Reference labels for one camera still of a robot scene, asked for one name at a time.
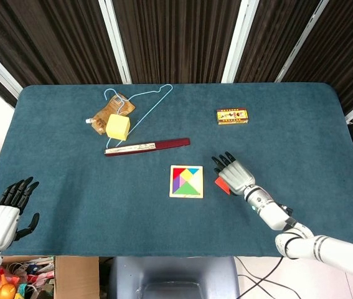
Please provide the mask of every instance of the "yellow sponge cube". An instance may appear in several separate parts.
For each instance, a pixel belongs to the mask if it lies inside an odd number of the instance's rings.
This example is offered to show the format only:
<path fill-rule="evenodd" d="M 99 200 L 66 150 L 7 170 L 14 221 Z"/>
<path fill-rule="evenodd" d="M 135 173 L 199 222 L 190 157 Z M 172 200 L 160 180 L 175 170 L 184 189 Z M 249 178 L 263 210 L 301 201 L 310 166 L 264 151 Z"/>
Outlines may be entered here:
<path fill-rule="evenodd" d="M 126 140 L 130 127 L 131 122 L 129 121 L 129 117 L 111 114 L 107 122 L 106 133 L 108 137 Z"/>

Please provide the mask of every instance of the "cardboard box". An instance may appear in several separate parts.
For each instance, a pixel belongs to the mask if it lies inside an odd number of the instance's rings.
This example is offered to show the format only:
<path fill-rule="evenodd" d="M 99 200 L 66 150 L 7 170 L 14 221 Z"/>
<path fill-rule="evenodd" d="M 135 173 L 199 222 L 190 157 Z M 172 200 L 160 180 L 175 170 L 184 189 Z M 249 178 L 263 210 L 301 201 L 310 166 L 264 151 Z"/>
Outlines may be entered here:
<path fill-rule="evenodd" d="M 26 262 L 42 256 L 11 256 L 3 265 Z M 56 256 L 54 258 L 55 299 L 99 298 L 99 258 Z"/>

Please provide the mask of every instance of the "table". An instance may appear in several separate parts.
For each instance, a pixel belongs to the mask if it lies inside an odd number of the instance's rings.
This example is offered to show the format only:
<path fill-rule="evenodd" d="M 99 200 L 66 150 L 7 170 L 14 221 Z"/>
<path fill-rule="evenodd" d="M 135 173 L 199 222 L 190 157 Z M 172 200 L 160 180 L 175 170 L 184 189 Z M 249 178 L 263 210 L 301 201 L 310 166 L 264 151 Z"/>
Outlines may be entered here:
<path fill-rule="evenodd" d="M 191 145 L 105 157 L 106 136 L 85 123 L 105 106 L 103 91 L 112 87 L 130 97 L 159 86 L 36 85 L 22 91 L 0 154 L 0 193 L 35 177 L 40 185 L 19 228 L 35 212 L 40 221 L 6 254 L 277 256 L 277 232 L 242 198 L 214 184 L 210 157 L 224 151 L 315 234 L 353 242 L 353 145 L 330 86 L 174 85 L 124 144 L 189 137 Z M 131 124 L 161 95 L 134 98 Z M 248 109 L 249 123 L 218 126 L 216 109 L 235 107 Z M 203 199 L 169 198 L 172 164 L 204 167 Z"/>

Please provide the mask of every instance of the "small box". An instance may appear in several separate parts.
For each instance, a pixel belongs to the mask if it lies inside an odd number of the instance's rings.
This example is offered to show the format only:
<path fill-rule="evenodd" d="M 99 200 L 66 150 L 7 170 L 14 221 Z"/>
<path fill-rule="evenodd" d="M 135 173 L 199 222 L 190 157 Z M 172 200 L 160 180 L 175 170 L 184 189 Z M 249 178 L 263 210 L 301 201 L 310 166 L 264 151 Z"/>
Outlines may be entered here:
<path fill-rule="evenodd" d="M 106 125 L 106 133 L 110 138 L 126 140 L 130 127 L 129 117 L 111 114 Z"/>
<path fill-rule="evenodd" d="M 248 123 L 248 111 L 245 108 L 216 110 L 218 125 L 232 125 L 235 123 Z"/>

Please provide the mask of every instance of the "robotic hand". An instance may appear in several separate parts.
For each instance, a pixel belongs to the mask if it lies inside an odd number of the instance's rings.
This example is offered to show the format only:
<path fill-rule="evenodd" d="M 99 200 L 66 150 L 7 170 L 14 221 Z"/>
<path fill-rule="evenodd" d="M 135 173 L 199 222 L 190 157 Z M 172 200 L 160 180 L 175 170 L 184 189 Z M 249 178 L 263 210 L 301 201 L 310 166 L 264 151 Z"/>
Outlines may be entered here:
<path fill-rule="evenodd" d="M 35 213 L 28 228 L 17 230 L 18 220 L 24 212 L 29 197 L 39 184 L 39 182 L 30 184 L 32 180 L 33 177 L 29 177 L 10 185 L 0 199 L 0 265 L 2 264 L 1 252 L 6 250 L 13 241 L 33 232 L 38 224 L 39 213 Z"/>
<path fill-rule="evenodd" d="M 222 162 L 212 157 L 215 172 L 228 184 L 230 190 L 251 205 L 252 209 L 273 230 L 282 230 L 276 236 L 279 253 L 290 259 L 306 258 L 318 260 L 353 274 L 353 244 L 326 237 L 313 236 L 305 226 L 291 217 L 292 210 L 276 203 L 255 178 L 230 153 L 220 155 Z"/>

